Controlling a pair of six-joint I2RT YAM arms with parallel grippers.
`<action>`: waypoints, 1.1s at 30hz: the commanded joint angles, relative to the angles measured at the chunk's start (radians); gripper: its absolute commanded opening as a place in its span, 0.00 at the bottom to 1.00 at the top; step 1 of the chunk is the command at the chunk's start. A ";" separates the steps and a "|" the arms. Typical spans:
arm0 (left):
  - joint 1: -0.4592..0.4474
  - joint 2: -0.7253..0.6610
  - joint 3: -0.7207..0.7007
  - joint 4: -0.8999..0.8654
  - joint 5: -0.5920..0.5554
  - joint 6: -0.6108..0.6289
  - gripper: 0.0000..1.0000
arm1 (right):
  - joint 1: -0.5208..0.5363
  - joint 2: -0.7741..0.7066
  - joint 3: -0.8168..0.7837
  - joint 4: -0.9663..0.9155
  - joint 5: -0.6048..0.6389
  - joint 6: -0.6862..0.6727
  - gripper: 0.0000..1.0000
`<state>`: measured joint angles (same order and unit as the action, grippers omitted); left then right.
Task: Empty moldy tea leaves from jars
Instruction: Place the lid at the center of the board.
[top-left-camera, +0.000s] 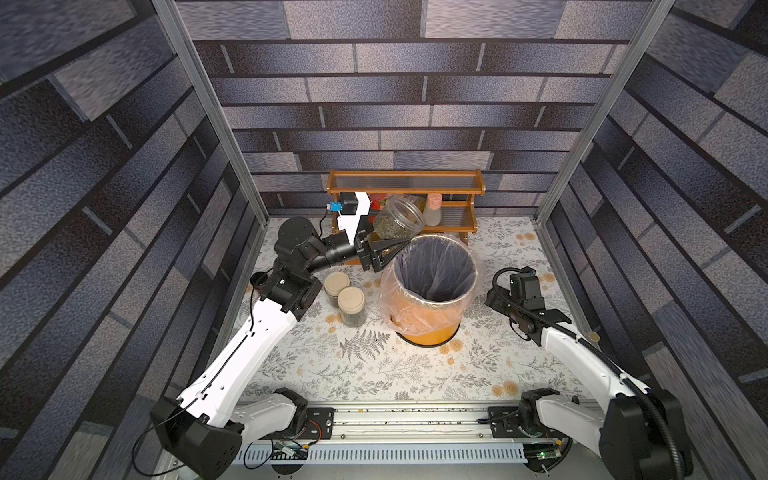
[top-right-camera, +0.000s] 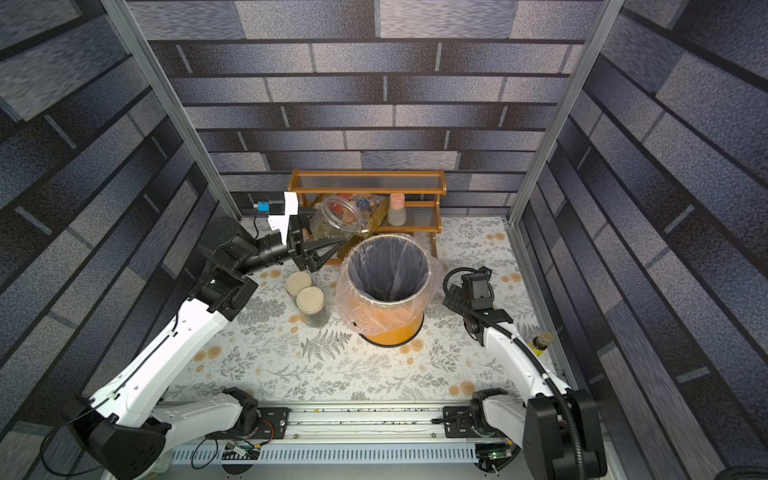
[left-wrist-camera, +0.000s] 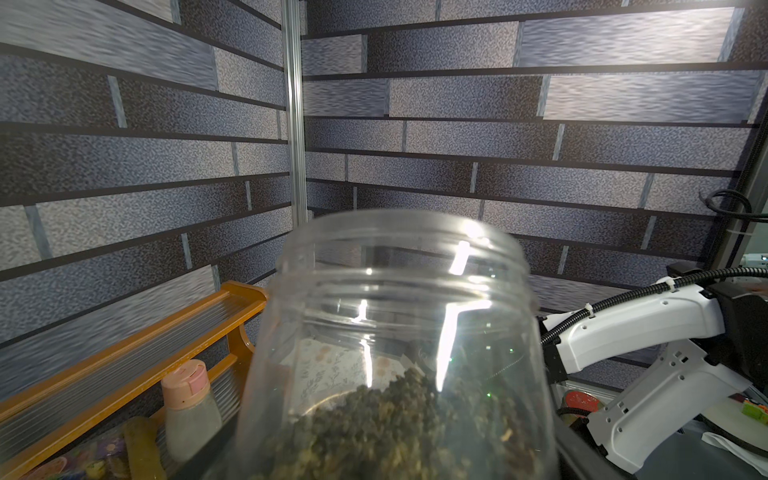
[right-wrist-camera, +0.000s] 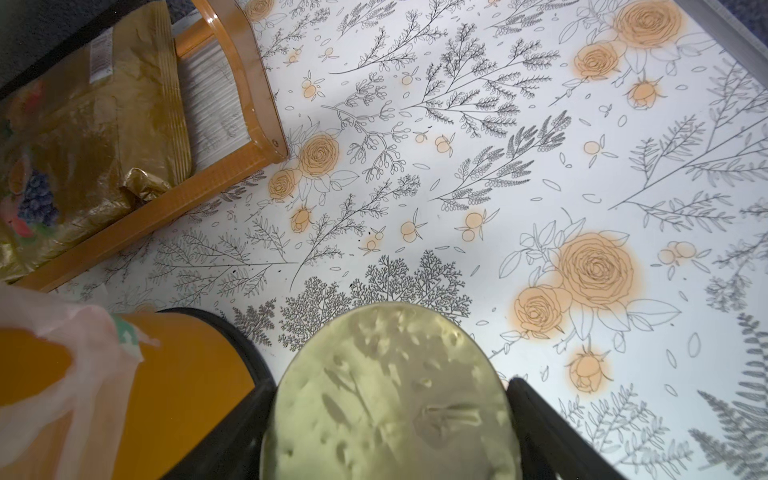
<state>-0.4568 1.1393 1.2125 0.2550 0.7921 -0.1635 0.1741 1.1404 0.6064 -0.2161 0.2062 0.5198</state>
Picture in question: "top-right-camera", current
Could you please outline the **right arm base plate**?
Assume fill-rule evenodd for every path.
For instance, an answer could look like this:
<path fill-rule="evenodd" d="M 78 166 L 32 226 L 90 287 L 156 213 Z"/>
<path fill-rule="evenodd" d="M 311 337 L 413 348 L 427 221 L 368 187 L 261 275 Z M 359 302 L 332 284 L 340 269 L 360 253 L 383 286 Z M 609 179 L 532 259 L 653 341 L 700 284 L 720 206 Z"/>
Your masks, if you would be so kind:
<path fill-rule="evenodd" d="M 466 405 L 444 406 L 442 414 L 437 420 L 448 439 L 506 439 L 506 436 L 498 430 L 493 433 L 480 433 L 474 427 L 473 420 L 469 415 L 469 407 Z"/>

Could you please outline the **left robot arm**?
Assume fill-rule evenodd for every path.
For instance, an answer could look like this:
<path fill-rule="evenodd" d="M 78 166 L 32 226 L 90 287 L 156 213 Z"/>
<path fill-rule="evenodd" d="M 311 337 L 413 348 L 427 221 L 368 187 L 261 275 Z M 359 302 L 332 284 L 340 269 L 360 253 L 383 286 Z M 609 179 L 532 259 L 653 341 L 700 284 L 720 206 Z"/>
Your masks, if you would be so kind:
<path fill-rule="evenodd" d="M 212 221 L 198 243 L 211 263 L 168 325 L 112 381 L 89 399 L 70 401 L 66 425 L 82 449 L 117 479 L 137 479 L 166 452 L 199 437 L 244 439 L 257 431 L 257 400 L 239 388 L 165 410 L 157 404 L 171 382 L 211 338 L 234 321 L 258 285 L 251 274 L 292 261 L 316 272 L 342 238 L 305 241 L 308 212 L 259 239 L 231 217 Z"/>

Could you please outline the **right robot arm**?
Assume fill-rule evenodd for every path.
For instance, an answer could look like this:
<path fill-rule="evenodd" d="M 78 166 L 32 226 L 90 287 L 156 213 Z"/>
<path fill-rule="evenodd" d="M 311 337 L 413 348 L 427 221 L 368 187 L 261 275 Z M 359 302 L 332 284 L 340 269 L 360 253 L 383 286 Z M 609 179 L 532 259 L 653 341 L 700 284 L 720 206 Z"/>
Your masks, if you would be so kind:
<path fill-rule="evenodd" d="M 470 404 L 474 428 L 498 432 L 524 454 L 535 479 L 598 479 L 608 473 L 597 402 L 540 361 L 511 316 L 493 305 L 488 280 L 469 273 L 463 286 L 445 284 L 443 304 L 501 365 L 520 401 L 499 389 L 477 392 Z"/>

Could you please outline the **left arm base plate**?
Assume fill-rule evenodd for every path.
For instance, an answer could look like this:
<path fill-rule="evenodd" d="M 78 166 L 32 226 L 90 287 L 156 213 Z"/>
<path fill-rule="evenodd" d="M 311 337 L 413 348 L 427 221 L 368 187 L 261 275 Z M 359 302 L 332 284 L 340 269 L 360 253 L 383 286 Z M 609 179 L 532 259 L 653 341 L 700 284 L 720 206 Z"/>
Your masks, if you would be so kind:
<path fill-rule="evenodd" d="M 206 434 L 205 439 L 249 442 L 282 440 L 285 438 L 290 413 L 291 410 L 286 407 L 260 407 L 242 414 L 232 428 Z"/>

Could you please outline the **glass tea jar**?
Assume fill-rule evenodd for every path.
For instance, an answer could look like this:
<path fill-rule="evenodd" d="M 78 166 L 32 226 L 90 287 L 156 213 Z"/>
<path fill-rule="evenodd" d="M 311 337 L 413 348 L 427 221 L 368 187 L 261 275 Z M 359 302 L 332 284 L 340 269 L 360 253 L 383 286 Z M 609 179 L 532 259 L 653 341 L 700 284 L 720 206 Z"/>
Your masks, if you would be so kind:
<path fill-rule="evenodd" d="M 324 196 L 310 220 L 315 240 L 349 239 L 362 232 L 365 217 L 351 200 L 339 195 Z"/>

